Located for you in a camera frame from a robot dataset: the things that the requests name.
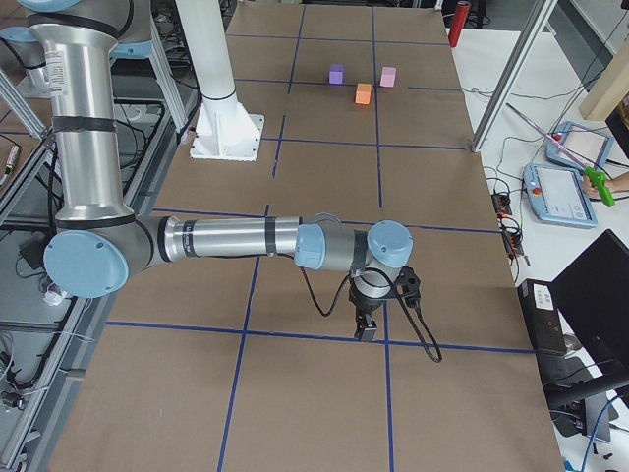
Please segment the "person's hand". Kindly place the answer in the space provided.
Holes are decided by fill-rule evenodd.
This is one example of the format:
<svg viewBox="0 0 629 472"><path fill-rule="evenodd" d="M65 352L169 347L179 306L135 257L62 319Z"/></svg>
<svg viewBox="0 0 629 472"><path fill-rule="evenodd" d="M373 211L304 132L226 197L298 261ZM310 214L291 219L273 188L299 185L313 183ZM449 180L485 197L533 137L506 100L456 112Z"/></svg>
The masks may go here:
<svg viewBox="0 0 629 472"><path fill-rule="evenodd" d="M612 180L607 180L605 182L605 186L608 188L608 190L611 193L615 192ZM587 175L583 176L582 189L589 196L590 199L600 198L599 190L593 185L593 183L591 182L590 178Z"/></svg>

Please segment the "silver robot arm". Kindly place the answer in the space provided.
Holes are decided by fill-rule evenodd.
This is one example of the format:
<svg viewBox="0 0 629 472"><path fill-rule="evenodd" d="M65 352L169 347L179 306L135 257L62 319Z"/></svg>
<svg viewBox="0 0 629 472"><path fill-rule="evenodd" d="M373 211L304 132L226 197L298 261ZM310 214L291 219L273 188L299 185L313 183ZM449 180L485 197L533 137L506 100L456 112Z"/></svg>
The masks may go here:
<svg viewBox="0 0 629 472"><path fill-rule="evenodd" d="M125 203L110 61L118 45L150 47L146 1L28 1L29 30L41 44L51 87L52 128L64 203L44 266L69 294L98 298L149 267L185 258L291 258L301 270L344 273L356 308L356 336L372 339L373 312L396 300L421 317L419 280L408 267L413 239L383 220L366 231L329 215L182 221L139 217Z"/></svg>

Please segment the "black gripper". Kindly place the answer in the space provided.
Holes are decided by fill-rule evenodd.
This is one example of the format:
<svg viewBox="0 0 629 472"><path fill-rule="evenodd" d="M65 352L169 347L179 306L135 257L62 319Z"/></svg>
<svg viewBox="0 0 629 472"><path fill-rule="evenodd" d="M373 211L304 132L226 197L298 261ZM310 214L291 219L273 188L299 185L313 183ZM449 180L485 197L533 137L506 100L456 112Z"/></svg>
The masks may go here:
<svg viewBox="0 0 629 472"><path fill-rule="evenodd" d="M349 300L356 309L356 340L373 341L377 324L372 314L392 297L390 284L379 272L364 272L351 280Z"/></svg>

